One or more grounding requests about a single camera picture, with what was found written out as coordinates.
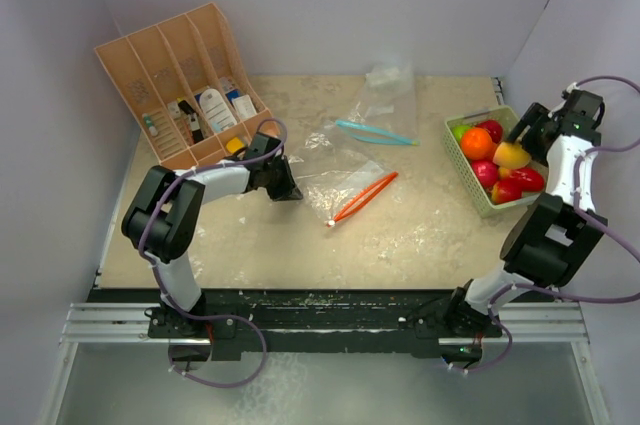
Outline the fake yellow orange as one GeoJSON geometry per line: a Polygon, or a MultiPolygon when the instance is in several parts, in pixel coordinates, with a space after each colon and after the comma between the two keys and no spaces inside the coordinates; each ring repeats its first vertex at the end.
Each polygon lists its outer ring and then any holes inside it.
{"type": "Polygon", "coordinates": [[[519,169],[530,163],[531,155],[519,142],[502,142],[496,147],[492,161],[498,167],[519,169]]]}

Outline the clear bag red zipper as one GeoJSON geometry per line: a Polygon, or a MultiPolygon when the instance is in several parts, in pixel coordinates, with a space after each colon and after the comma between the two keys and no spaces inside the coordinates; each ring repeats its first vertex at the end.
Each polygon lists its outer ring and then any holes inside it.
{"type": "Polygon", "coordinates": [[[289,156],[289,164],[305,203],[326,226],[335,221],[333,227],[362,210],[398,177],[397,171],[334,127],[311,133],[289,156]]]}

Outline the red fake apple with stem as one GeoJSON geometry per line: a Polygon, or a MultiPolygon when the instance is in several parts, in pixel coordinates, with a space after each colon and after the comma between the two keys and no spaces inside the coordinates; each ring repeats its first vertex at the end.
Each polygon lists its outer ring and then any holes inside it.
{"type": "Polygon", "coordinates": [[[500,179],[498,166],[489,160],[471,162],[471,169],[478,182],[485,190],[490,190],[500,179]]]}

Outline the fake orange persimmon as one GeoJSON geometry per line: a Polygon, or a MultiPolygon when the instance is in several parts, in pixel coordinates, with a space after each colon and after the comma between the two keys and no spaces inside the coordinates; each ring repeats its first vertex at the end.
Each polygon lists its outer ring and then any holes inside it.
{"type": "Polygon", "coordinates": [[[472,161],[489,159],[494,151],[494,145],[488,131],[479,127],[468,129],[459,141],[463,155],[472,161]]]}

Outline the red yellow fake apple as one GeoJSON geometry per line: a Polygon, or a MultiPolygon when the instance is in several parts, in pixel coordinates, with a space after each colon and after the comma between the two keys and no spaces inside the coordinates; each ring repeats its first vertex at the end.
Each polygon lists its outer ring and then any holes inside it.
{"type": "Polygon", "coordinates": [[[497,181],[490,192],[490,199],[494,205],[502,205],[522,198],[523,191],[518,183],[512,179],[497,181]]]}

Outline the green fake fruit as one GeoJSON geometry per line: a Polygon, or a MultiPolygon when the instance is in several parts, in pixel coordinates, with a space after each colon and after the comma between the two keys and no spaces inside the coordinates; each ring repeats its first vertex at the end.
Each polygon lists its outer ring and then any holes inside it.
{"type": "Polygon", "coordinates": [[[466,125],[466,124],[457,125],[451,128],[451,133],[455,138],[456,142],[459,143],[463,138],[463,136],[465,135],[465,133],[470,129],[471,129],[470,125],[466,125]]]}

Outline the clear bag blue zipper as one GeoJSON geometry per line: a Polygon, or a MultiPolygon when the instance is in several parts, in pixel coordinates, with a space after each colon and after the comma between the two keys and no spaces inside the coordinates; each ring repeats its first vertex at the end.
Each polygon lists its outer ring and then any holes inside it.
{"type": "Polygon", "coordinates": [[[369,144],[412,146],[412,141],[419,141],[412,64],[374,66],[365,75],[351,111],[336,126],[369,144]]]}

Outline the red fake pepper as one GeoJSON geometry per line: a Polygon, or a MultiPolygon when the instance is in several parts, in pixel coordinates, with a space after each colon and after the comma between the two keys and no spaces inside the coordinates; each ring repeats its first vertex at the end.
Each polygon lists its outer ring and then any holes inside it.
{"type": "Polygon", "coordinates": [[[512,170],[509,179],[526,193],[539,193],[545,189],[544,177],[530,167],[512,170]]]}

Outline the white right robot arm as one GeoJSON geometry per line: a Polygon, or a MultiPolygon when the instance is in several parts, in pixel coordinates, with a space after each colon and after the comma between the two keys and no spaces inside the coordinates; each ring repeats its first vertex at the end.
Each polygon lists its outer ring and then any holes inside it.
{"type": "Polygon", "coordinates": [[[509,133],[507,143],[547,167],[546,188],[503,243],[502,266],[455,289],[443,315],[452,334],[482,333],[503,305],[566,285],[599,243],[607,221],[595,210],[591,178],[604,112],[601,96],[573,89],[555,110],[532,104],[509,133]]]}

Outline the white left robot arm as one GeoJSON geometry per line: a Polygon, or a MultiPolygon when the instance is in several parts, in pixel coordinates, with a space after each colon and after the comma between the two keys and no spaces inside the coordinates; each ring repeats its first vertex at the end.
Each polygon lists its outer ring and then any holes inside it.
{"type": "Polygon", "coordinates": [[[203,205],[264,189],[270,200],[303,198],[284,153],[285,138],[257,132],[249,146],[213,165],[174,171],[151,167],[121,222],[152,270],[171,326],[184,337],[202,332],[205,298],[194,277],[188,249],[203,205]]]}

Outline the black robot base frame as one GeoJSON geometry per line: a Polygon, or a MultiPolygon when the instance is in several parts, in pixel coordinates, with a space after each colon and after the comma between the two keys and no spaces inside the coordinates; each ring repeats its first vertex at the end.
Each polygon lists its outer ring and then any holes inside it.
{"type": "Polygon", "coordinates": [[[207,289],[190,317],[166,304],[145,315],[150,337],[216,361],[262,351],[476,360],[481,339],[502,335],[452,290],[207,289]]]}

